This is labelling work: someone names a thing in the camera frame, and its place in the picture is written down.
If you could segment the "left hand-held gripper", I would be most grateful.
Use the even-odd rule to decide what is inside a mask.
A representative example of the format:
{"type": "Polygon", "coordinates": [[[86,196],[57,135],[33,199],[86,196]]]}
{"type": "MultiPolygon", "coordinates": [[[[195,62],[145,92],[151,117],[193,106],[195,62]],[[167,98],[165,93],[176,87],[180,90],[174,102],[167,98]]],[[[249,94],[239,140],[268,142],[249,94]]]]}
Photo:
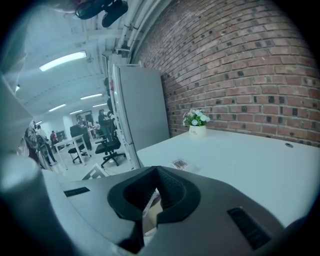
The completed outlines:
{"type": "Polygon", "coordinates": [[[105,178],[108,176],[108,173],[105,172],[105,170],[99,165],[99,164],[94,164],[90,171],[84,176],[82,179],[83,181],[85,180],[94,180],[94,179],[100,179],[100,178],[105,178]]]}

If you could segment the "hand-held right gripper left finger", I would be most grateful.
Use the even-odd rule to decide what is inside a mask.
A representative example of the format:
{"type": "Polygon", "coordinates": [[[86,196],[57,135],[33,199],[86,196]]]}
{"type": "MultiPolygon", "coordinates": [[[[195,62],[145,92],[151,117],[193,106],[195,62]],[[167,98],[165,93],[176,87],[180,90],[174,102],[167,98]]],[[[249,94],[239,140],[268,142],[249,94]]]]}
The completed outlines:
{"type": "Polygon", "coordinates": [[[155,234],[143,245],[140,223],[120,218],[108,201],[112,187],[147,171],[60,183],[42,171],[42,245],[48,255],[160,255],[155,234]]]}

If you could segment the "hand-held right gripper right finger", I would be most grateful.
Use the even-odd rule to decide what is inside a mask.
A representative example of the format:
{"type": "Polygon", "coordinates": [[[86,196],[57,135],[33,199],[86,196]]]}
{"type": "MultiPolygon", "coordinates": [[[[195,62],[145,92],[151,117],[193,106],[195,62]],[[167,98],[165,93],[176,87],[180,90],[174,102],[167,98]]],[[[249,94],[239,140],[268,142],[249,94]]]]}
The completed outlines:
{"type": "Polygon", "coordinates": [[[187,171],[171,172],[191,181],[200,191],[197,208],[184,220],[159,224],[154,237],[143,248],[145,256],[258,256],[268,244],[254,250],[228,211],[242,208],[271,242],[285,229],[262,205],[235,187],[187,171]]]}

